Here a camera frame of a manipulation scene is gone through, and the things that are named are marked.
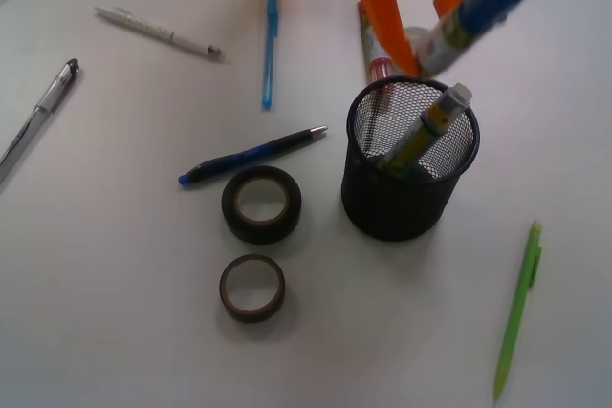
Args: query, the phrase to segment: pen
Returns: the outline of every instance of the pen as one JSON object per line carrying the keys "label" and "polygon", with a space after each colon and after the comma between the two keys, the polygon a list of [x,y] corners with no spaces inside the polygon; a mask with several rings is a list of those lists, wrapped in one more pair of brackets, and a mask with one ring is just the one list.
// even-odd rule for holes
{"label": "pen", "polygon": [[264,61],[264,110],[272,108],[274,83],[274,39],[278,37],[278,0],[268,0],[268,31],[266,36],[266,60]]}
{"label": "pen", "polygon": [[55,110],[60,97],[64,93],[64,89],[75,78],[77,71],[78,61],[76,59],[68,61],[59,71],[59,74],[45,95],[36,104],[26,123],[12,141],[9,149],[0,158],[0,182],[7,177],[7,174],[9,174],[17,159],[24,152],[30,140],[32,140],[40,126],[47,119],[47,116]]}
{"label": "pen", "polygon": [[222,174],[236,167],[244,166],[253,161],[262,160],[272,155],[285,152],[293,147],[296,147],[302,143],[312,140],[317,134],[327,131],[327,126],[319,126],[313,129],[306,129],[299,133],[291,134],[273,140],[258,147],[254,147],[251,150],[245,152],[236,153],[234,155],[227,155],[221,158],[215,158],[214,160],[208,160],[202,164],[198,164],[189,172],[179,177],[179,183],[181,185],[189,185],[197,183],[205,179],[209,179],[217,174]]}
{"label": "pen", "polygon": [[189,50],[219,61],[225,58],[225,52],[214,45],[201,45],[180,35],[176,31],[171,31],[163,26],[155,25],[150,21],[137,18],[129,11],[123,9],[101,9],[100,7],[95,7],[95,9],[104,19],[108,19],[109,21],[122,24],[123,26],[127,26],[128,28],[136,31],[146,33],[147,35],[159,38],[162,41],[171,43],[177,47],[184,48],[185,50]]}
{"label": "pen", "polygon": [[529,289],[534,286],[534,280],[536,279],[539,257],[542,253],[542,247],[539,246],[539,235],[541,232],[542,225],[535,221],[529,231],[523,263],[520,267],[520,274],[518,275],[518,282],[514,291],[513,305],[510,309],[508,325],[506,325],[506,333],[504,334],[504,341],[502,342],[499,360],[497,361],[497,372],[495,373],[495,384],[493,387],[494,401],[499,400],[506,385],[506,379],[508,379],[508,373],[510,372],[510,364],[513,360],[520,318],[525,307],[525,299]]}

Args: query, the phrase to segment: pen holder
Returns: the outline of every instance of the pen holder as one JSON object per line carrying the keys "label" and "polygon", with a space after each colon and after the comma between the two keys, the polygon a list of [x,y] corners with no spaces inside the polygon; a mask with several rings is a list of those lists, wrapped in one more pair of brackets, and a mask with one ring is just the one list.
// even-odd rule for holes
{"label": "pen holder", "polygon": [[478,152],[480,131],[469,108],[419,159],[409,177],[397,179],[377,163],[421,113],[447,88],[405,75],[375,81],[348,113],[348,148],[342,202],[353,224],[383,241],[406,241],[442,216],[459,177]]}

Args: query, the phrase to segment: green mechanical pencil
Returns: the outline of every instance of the green mechanical pencil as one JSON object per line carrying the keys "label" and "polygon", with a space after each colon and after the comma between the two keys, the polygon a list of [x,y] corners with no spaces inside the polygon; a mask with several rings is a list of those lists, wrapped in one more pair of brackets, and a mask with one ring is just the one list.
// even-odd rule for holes
{"label": "green mechanical pencil", "polygon": [[525,300],[529,289],[534,285],[534,280],[536,279],[537,265],[539,264],[539,257],[542,253],[542,247],[539,246],[539,235],[541,232],[542,225],[538,221],[535,221],[529,232],[523,263],[520,267],[518,283],[516,284],[516,291],[514,292],[513,305],[510,309],[510,317],[508,317],[506,334],[504,334],[504,341],[501,345],[501,352],[499,353],[497,372],[495,374],[495,386],[493,388],[494,401],[499,399],[506,385],[506,379],[508,379],[508,373],[510,372],[510,364],[513,360],[514,345],[516,344],[516,337],[518,336],[520,318],[525,308]]}

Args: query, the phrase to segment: marker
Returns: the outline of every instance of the marker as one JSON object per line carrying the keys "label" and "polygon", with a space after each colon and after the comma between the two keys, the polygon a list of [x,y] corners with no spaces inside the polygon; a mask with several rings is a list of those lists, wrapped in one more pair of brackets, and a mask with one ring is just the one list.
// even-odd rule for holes
{"label": "marker", "polygon": [[437,75],[454,63],[522,0],[463,0],[417,47],[419,69]]}
{"label": "marker", "polygon": [[264,143],[263,145],[259,145],[258,147],[254,147],[245,152],[205,161],[202,164],[195,166],[183,176],[179,177],[179,183],[181,185],[190,185],[192,183],[201,182],[218,174],[230,171],[231,169],[244,166],[250,162],[264,160],[273,155],[286,152],[291,148],[304,144],[309,140],[312,140],[316,135],[325,131],[327,131],[327,126],[306,129],[304,131],[300,131],[299,133],[291,134],[289,136],[285,136],[284,138]]}
{"label": "marker", "polygon": [[471,96],[471,91],[461,83],[447,88],[389,149],[379,168],[392,176],[406,177],[413,163],[446,134],[452,123],[470,107]]}

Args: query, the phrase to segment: blue pen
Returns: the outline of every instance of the blue pen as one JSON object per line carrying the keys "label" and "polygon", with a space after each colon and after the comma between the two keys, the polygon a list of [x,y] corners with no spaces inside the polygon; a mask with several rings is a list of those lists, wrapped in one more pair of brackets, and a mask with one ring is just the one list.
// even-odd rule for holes
{"label": "blue pen", "polygon": [[273,140],[272,142],[264,143],[250,150],[225,157],[208,160],[202,164],[198,164],[189,172],[179,177],[181,185],[191,185],[210,179],[232,169],[242,167],[250,162],[265,160],[266,158],[280,155],[300,145],[306,144],[308,141],[327,131],[327,126],[319,126],[317,128],[306,129],[299,133],[290,134],[284,138]]}
{"label": "blue pen", "polygon": [[264,61],[264,110],[272,109],[274,87],[274,39],[278,37],[278,0],[268,0],[268,31],[266,36],[266,60]]}

